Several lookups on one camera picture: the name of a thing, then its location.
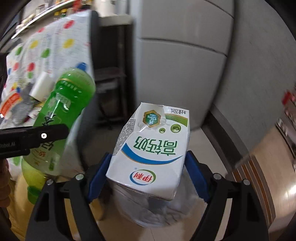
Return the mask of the green drink bottle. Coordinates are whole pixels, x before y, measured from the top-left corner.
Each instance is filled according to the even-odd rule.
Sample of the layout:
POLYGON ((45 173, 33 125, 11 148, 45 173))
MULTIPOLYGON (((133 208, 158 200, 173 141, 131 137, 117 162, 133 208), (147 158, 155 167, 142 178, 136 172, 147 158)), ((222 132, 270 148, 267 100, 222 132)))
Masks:
MULTIPOLYGON (((67 136, 58 125, 63 124, 70 131, 94 93, 95 82, 87 72, 80 68, 67 69, 57 80, 34 126, 52 128, 55 135, 67 136)), ((65 138, 53 140, 46 137, 27 156, 23 156, 22 173, 28 185, 30 203, 36 203, 47 180, 55 179, 61 174, 65 145, 65 138)))

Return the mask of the white milk carton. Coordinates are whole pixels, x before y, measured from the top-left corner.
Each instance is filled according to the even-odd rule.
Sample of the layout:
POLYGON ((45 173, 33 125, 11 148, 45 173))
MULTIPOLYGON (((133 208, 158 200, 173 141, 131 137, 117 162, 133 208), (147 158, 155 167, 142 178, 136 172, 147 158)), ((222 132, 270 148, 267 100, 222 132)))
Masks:
POLYGON ((188 110, 142 102, 118 136, 107 178, 133 191, 172 200, 189 135, 188 110))

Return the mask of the grey fluffy cloth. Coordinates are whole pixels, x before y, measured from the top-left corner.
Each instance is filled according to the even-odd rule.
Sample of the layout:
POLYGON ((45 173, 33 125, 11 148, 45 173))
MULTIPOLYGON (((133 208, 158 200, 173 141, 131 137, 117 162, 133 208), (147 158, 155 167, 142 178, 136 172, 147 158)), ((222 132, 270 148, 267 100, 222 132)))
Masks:
POLYGON ((32 83, 28 83, 26 87, 20 92, 21 101, 11 110, 11 122, 15 126, 21 125, 30 111, 36 106, 39 101, 30 96, 30 91, 33 88, 32 83))

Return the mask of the orange white paper bowl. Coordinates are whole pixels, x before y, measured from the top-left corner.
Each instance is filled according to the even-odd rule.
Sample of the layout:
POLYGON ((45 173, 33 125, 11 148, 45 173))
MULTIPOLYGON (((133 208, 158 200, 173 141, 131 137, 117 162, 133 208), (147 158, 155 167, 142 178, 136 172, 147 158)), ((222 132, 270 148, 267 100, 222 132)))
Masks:
POLYGON ((1 103, 1 118, 8 119, 11 116, 11 110, 19 102, 22 101, 22 97, 16 91, 12 91, 7 98, 1 103))

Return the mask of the white kitchen shelf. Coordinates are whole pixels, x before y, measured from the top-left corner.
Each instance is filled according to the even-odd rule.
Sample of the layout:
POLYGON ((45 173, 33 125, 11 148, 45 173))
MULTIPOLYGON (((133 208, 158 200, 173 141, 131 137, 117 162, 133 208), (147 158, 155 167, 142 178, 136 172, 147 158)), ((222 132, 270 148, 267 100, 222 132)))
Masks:
POLYGON ((34 17, 31 21, 29 21, 27 24, 25 24, 22 28, 20 28, 18 31, 16 31, 16 33, 11 37, 11 40, 12 39, 15 39, 16 37, 18 37, 19 35, 21 35, 22 32, 25 29, 29 28, 35 22, 39 21, 42 18, 45 18, 46 16, 49 16, 49 15, 55 13, 56 11, 59 11, 61 9, 67 8, 69 6, 72 6, 74 2, 75 2, 75 0, 64 1, 62 3, 59 3, 58 5, 55 5, 55 6, 51 7, 51 8, 48 8, 48 9, 44 10, 39 15, 37 15, 36 17, 34 17))

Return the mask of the balloon print tablecloth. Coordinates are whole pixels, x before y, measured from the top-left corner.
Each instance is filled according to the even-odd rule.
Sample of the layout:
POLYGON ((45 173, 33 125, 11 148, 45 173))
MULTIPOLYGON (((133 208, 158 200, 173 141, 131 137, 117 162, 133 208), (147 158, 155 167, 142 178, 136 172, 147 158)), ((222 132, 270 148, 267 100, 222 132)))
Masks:
MULTIPOLYGON (((34 123, 40 110, 57 80, 67 69, 80 68, 94 80, 90 35, 91 21, 97 19, 98 14, 92 10, 66 16, 41 28, 12 49, 6 57, 7 79, 1 94, 1 103, 12 91, 20 94, 28 83, 33 84, 30 96, 39 103, 19 126, 11 122, 11 116, 8 119, 1 118, 2 129, 35 127, 34 123)), ((74 140, 83 111, 66 138, 61 160, 62 172, 59 176, 73 177, 81 171, 74 140)))

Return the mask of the grey refrigerator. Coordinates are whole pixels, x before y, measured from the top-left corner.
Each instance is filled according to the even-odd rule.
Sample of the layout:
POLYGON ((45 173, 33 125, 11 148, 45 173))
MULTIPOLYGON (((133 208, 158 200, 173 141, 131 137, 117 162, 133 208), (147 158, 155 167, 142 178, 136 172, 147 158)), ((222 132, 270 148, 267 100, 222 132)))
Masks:
POLYGON ((131 1, 137 102, 211 111, 241 153, 280 116, 295 37, 275 1, 131 1))

